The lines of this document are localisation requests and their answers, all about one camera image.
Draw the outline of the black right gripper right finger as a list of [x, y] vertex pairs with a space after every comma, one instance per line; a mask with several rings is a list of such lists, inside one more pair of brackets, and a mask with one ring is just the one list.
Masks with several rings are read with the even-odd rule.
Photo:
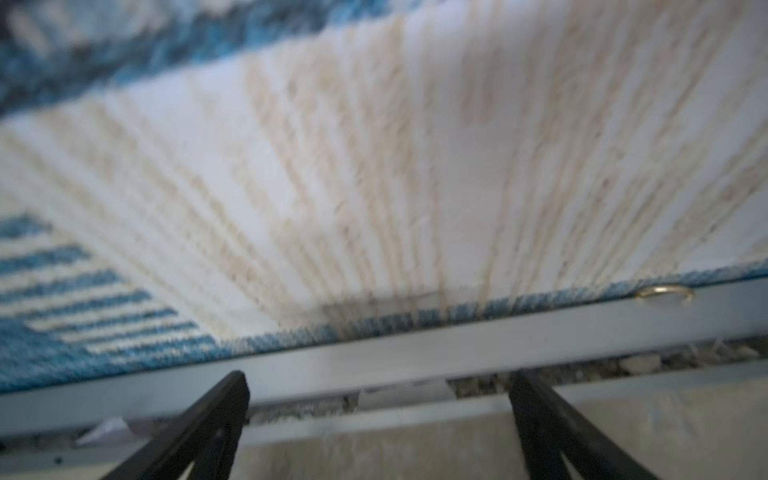
[[654, 479], [531, 370], [515, 375], [508, 393], [531, 479]]

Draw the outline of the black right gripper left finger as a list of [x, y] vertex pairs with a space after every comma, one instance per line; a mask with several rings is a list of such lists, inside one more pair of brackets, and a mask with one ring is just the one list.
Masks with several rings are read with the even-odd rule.
[[246, 376], [232, 371], [107, 479], [227, 479], [250, 401]]

